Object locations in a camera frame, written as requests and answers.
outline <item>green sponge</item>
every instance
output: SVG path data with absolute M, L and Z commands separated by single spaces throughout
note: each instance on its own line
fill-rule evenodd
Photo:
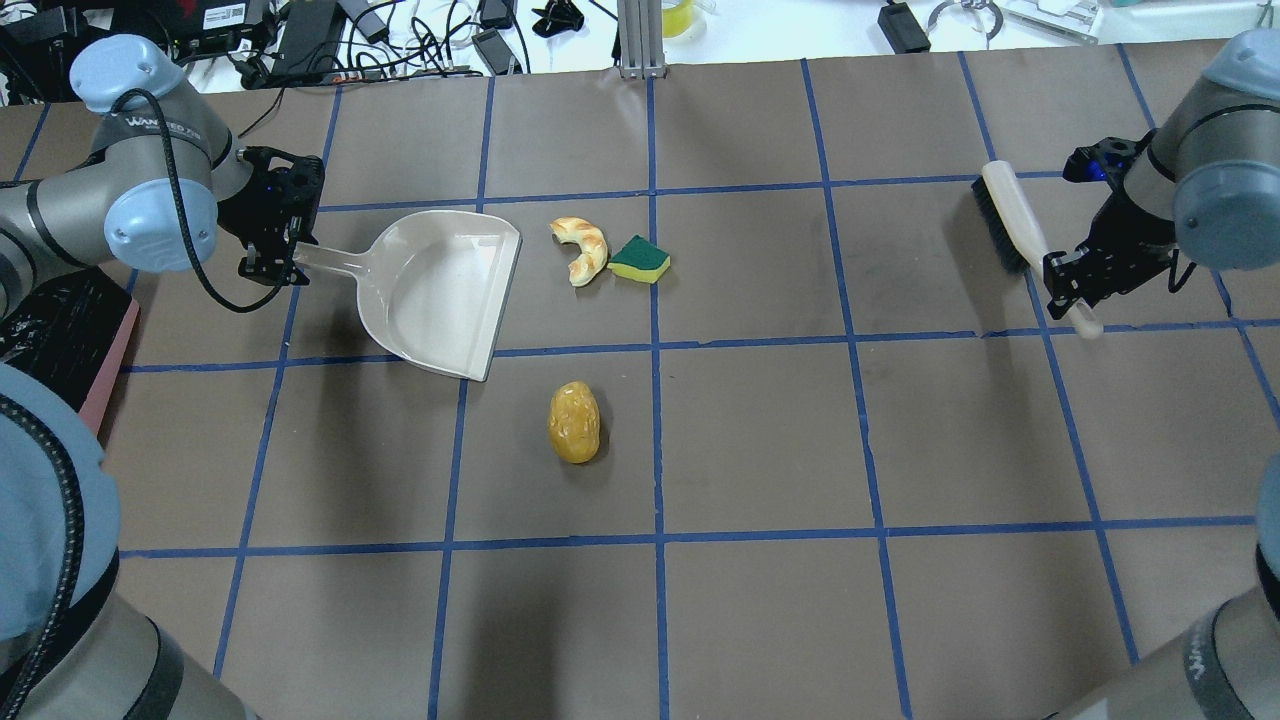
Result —
M 614 252 L 608 265 L 617 275 L 649 284 L 658 282 L 669 266 L 671 255 L 640 236 L 632 237 L 622 250 Z

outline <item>brush bristles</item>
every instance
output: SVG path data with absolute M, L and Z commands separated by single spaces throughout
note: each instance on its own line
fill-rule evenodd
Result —
M 978 211 L 982 213 L 982 219 L 987 223 L 987 232 L 991 234 L 991 243 L 996 246 L 1001 266 L 1011 275 L 1023 273 L 1029 265 L 1018 247 L 1014 246 L 1014 238 L 1009 237 L 1009 231 L 1005 228 L 1004 220 L 1000 219 L 1000 210 L 996 209 L 996 201 L 991 197 L 991 191 L 987 190 L 987 182 L 979 177 L 972 187 L 973 196 L 978 201 Z

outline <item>croissant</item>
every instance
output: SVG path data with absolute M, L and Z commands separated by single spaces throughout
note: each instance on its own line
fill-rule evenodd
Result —
M 563 243 L 575 243 L 582 254 L 568 264 L 568 283 L 582 287 L 604 269 L 609 259 L 609 246 L 604 242 L 600 228 L 582 218 L 558 218 L 552 222 L 552 236 Z

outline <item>dustpan handle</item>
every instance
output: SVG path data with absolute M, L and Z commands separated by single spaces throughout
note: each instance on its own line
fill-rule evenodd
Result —
M 364 255 L 301 242 L 293 251 L 293 261 L 312 270 L 326 270 L 352 278 L 362 277 L 369 272 Z

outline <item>potato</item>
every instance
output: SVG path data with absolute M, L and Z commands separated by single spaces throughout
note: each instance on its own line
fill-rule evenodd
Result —
M 556 455 L 570 462 L 581 464 L 595 457 L 600 450 L 600 407 L 586 383 L 573 380 L 552 396 L 547 437 Z

